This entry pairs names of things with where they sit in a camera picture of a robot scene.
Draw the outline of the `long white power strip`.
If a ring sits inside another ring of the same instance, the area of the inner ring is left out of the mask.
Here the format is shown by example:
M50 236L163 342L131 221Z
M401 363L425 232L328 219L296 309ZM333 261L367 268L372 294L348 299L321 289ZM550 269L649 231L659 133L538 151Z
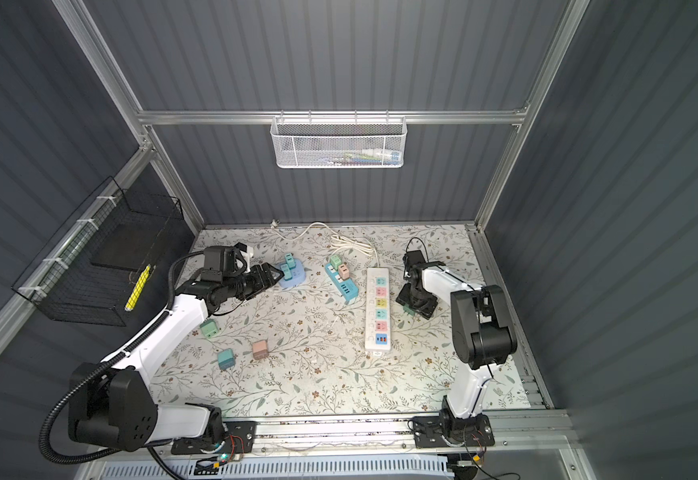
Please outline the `long white power strip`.
M371 356L391 351L390 281L387 268L368 268L364 347Z

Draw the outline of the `light blue round power strip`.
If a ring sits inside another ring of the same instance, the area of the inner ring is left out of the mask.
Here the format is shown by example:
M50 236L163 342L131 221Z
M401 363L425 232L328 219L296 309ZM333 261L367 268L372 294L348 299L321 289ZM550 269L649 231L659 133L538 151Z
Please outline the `light blue round power strip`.
M306 272L304 269L304 266L302 262L298 259L295 259L296 261L296 266L292 270L293 273L293 278L289 281L283 280L283 278L278 282L278 285L283 289L283 290L289 290L294 287L299 286L306 280Z

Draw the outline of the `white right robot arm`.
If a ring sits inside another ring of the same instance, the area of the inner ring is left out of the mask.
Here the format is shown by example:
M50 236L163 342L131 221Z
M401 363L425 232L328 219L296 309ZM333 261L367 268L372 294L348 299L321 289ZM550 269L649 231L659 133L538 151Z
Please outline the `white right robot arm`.
M497 285L474 286L420 250L403 255L403 308L429 319L444 303L450 309L451 343L461 362L441 417L464 422L482 414L494 370L517 350L506 294Z

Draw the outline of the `teal blue power strip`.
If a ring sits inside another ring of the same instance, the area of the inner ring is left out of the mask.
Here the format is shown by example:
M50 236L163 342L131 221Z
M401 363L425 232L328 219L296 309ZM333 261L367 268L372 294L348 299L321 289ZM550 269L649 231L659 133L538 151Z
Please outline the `teal blue power strip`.
M359 295L359 290L351 276L347 280L339 277L338 270L335 270L330 263L325 264L325 272L332 284L337 288L346 304L352 303Z

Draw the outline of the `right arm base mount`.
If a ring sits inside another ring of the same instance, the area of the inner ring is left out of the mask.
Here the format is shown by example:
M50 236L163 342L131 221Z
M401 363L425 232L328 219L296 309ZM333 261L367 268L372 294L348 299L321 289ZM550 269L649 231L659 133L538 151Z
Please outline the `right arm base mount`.
M486 449L495 445L490 420L484 414L467 419L415 416L408 420L407 426L419 449L463 446Z

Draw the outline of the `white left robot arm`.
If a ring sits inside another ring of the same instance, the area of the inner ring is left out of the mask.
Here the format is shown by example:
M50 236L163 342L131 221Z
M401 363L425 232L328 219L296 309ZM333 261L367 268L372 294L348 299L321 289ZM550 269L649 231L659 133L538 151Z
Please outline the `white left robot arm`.
M250 300L273 287L283 272L263 263L227 273L196 270L183 282L173 303L130 341L101 363L84 363L71 378L68 407L71 440L115 451L136 451L164 441L198 439L224 442L219 408L187 403L160 406L150 384L181 341L229 299Z

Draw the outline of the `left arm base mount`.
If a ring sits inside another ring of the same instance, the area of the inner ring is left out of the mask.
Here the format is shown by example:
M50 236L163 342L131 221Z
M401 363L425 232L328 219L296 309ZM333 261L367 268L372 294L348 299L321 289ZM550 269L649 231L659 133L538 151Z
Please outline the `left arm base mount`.
M182 438L173 442L173 455L242 455L252 452L258 423L255 421L224 421L219 432L211 430L198 438Z

